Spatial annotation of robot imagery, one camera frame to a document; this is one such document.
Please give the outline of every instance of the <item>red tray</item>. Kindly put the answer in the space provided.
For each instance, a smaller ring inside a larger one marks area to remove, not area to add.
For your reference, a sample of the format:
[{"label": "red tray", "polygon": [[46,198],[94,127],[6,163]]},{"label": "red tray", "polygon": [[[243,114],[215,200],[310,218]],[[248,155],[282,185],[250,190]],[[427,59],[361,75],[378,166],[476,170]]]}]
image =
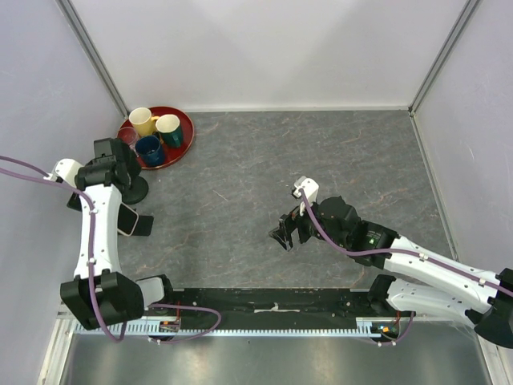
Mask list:
[{"label": "red tray", "polygon": [[[162,147],[164,147],[164,152],[166,154],[166,160],[164,161],[164,164],[156,167],[148,167],[140,156],[137,157],[137,160],[139,161],[143,170],[160,170],[162,168],[171,166],[173,163],[176,163],[178,160],[184,157],[187,151],[189,151],[195,136],[194,124],[192,123],[191,118],[189,118],[184,112],[173,107],[151,107],[150,111],[153,116],[162,116],[166,114],[173,114],[178,116],[182,126],[182,131],[184,132],[184,142],[179,148],[169,147],[165,143],[162,143]],[[125,120],[120,128],[127,126],[131,127],[129,120]]]}]

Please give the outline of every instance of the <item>black stand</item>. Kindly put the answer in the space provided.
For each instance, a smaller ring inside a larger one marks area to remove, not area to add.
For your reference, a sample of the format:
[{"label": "black stand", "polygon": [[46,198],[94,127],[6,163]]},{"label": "black stand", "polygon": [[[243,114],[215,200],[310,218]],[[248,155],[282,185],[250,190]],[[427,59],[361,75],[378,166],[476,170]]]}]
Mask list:
[{"label": "black stand", "polygon": [[141,176],[136,176],[130,188],[123,192],[121,200],[125,205],[135,205],[146,197],[149,189],[147,181]]}]

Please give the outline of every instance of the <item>gray marble surface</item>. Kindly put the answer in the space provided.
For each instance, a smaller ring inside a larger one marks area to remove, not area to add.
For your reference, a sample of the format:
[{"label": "gray marble surface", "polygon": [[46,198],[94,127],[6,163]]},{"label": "gray marble surface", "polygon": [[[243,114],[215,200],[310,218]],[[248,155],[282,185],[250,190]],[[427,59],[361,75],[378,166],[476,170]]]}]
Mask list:
[{"label": "gray marble surface", "polygon": [[268,236],[302,175],[319,200],[342,195],[361,217],[450,256],[406,111],[191,115],[196,142],[177,164],[142,176],[136,207],[150,237],[119,238],[123,273],[166,274],[174,287],[370,287],[364,268],[323,241],[290,252]]}]

